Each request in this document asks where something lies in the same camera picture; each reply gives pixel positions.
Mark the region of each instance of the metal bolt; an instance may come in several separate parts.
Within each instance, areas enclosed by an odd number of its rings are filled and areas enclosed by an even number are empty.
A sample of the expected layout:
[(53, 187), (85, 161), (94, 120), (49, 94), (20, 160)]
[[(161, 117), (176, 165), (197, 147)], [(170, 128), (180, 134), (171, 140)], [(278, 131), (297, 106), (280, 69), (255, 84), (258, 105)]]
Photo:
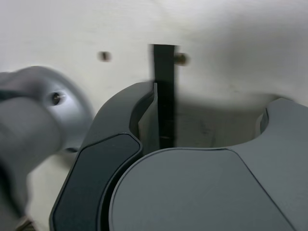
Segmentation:
[(177, 53), (174, 56), (174, 64), (185, 66), (188, 63), (188, 57), (185, 53)]
[(64, 98), (65, 98), (65, 95), (63, 95), (60, 92), (54, 92), (51, 94), (51, 102), (53, 105), (58, 105), (59, 103), (62, 103)]

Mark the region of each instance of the screw hole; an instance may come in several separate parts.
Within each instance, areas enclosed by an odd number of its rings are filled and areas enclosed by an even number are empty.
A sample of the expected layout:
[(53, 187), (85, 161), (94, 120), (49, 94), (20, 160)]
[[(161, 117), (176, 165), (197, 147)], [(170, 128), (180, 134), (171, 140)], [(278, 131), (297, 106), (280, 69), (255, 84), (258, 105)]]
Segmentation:
[(58, 105), (60, 103), (62, 103), (62, 101), (64, 100), (64, 95), (60, 92), (54, 92), (51, 94), (51, 102), (52, 104), (55, 106), (55, 105)]
[(185, 66), (188, 63), (188, 57), (185, 53), (177, 53), (174, 56), (174, 63), (176, 65)]
[(98, 57), (103, 62), (109, 62), (111, 60), (111, 54), (107, 51), (99, 52)]

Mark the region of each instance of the brass screw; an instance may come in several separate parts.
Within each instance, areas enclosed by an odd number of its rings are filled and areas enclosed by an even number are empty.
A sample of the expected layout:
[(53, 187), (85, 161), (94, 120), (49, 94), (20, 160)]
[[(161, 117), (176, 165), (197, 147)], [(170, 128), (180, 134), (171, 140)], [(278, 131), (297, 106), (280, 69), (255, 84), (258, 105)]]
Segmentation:
[(111, 60), (111, 54), (107, 51), (101, 51), (98, 53), (98, 58), (103, 62), (109, 62)]
[(188, 63), (188, 57), (185, 53), (176, 53), (174, 56), (174, 64), (185, 66)]

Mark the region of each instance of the black strap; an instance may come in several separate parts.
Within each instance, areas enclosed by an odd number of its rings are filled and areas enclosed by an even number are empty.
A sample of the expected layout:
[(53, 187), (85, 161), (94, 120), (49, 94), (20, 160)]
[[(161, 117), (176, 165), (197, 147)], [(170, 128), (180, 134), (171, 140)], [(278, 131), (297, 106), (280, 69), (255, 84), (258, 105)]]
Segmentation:
[(154, 78), (157, 83), (160, 148), (174, 147), (175, 97), (173, 45), (153, 45)]

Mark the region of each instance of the dark gray plastic cover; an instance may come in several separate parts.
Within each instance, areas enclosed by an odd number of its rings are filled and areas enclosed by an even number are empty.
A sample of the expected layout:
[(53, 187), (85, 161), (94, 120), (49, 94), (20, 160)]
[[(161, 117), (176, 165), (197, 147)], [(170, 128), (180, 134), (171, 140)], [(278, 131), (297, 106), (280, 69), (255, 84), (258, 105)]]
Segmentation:
[(298, 231), (308, 230), (308, 108), (279, 99), (256, 139), (230, 147)]
[(119, 181), (111, 231), (291, 231), (292, 227), (230, 150), (149, 154)]

